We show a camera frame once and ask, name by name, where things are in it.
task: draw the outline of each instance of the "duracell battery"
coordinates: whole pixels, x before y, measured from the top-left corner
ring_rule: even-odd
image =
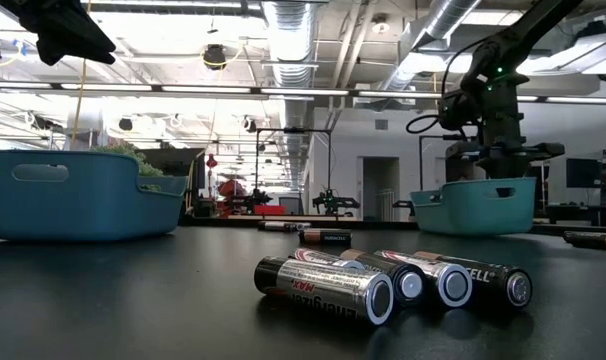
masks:
[[[390,317],[394,304],[392,282],[380,272],[272,256],[256,266],[254,285],[266,295],[374,325]]]
[[[367,270],[379,271],[390,277],[394,289],[394,299],[401,306],[417,305],[424,297],[424,285],[427,278],[418,266],[386,259],[359,250],[346,250],[341,259],[355,260]]]
[[[299,239],[305,244],[349,245],[352,243],[352,232],[341,229],[304,229],[299,231]]]
[[[265,231],[280,231],[280,232],[293,232],[304,230],[312,225],[310,223],[295,223],[286,221],[260,221],[259,230]]]
[[[438,294],[437,296],[446,306],[452,308],[463,306],[472,296],[472,278],[461,265],[389,250],[380,250],[375,254],[420,267],[428,278],[431,292]]]
[[[332,265],[351,269],[365,269],[363,264],[354,260],[343,260],[338,256],[327,254],[321,251],[316,251],[306,248],[298,248],[294,250],[288,258],[301,261],[313,262],[323,265]]]
[[[425,251],[418,251],[414,255],[458,264],[466,268],[474,284],[472,294],[474,302],[502,304],[522,309],[532,299],[532,281],[525,271],[517,267],[488,264]]]
[[[575,247],[606,250],[606,234],[566,231],[563,239]]]

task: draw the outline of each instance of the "energizer battery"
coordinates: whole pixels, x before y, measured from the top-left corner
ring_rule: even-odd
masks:
[[[392,280],[394,299],[399,305],[416,305],[424,297],[423,288],[424,284],[427,284],[427,278],[423,270],[416,265],[386,259],[354,249],[344,251],[341,258],[356,260],[368,270],[379,271],[388,275]]]
[[[374,325],[390,317],[394,303],[392,282],[385,274],[272,256],[256,266],[254,284],[264,294]]]
[[[420,267],[433,286],[436,287],[441,301],[449,307],[460,307],[470,300],[472,278],[461,265],[428,260],[388,250],[377,251],[375,254]]]
[[[465,267],[474,282],[472,298],[475,301],[491,301],[521,309],[532,299],[532,281],[525,271],[517,267],[482,263],[424,251],[416,252],[414,255]]]
[[[282,231],[282,232],[291,232],[291,231],[300,231],[304,229],[308,229],[312,226],[310,223],[294,223],[294,222],[285,222],[285,221],[260,221],[259,222],[259,230],[266,231]]]
[[[301,261],[313,262],[323,265],[332,265],[350,269],[365,269],[363,264],[354,260],[343,260],[338,256],[330,255],[324,252],[298,248],[288,256],[290,259],[296,259]]]

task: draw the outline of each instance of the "teal basket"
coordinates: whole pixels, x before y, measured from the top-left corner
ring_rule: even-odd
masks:
[[[116,241],[173,231],[187,179],[138,171],[123,155],[0,151],[0,239]]]
[[[423,231],[460,236],[528,232],[534,220],[535,178],[460,181],[411,194]]]

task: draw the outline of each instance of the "workbench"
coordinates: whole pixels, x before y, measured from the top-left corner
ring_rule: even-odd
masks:
[[[409,309],[375,328],[255,289],[257,262],[287,256],[295,234],[185,227],[114,244],[0,242],[0,359],[606,359],[606,251],[532,234],[353,234],[365,251],[520,266],[532,302],[517,313]]]

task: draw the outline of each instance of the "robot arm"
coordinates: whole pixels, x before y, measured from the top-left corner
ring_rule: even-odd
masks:
[[[38,34],[41,61],[56,64],[65,55],[106,64],[116,46],[87,15],[79,0],[0,0],[0,11]]]
[[[529,79],[516,72],[534,45],[582,0],[541,0],[519,21],[485,39],[474,51],[461,88],[443,95],[439,123],[447,130],[476,125],[480,154],[477,165],[490,178],[521,177],[530,161],[562,155],[561,144],[523,147],[518,111],[518,85]]]

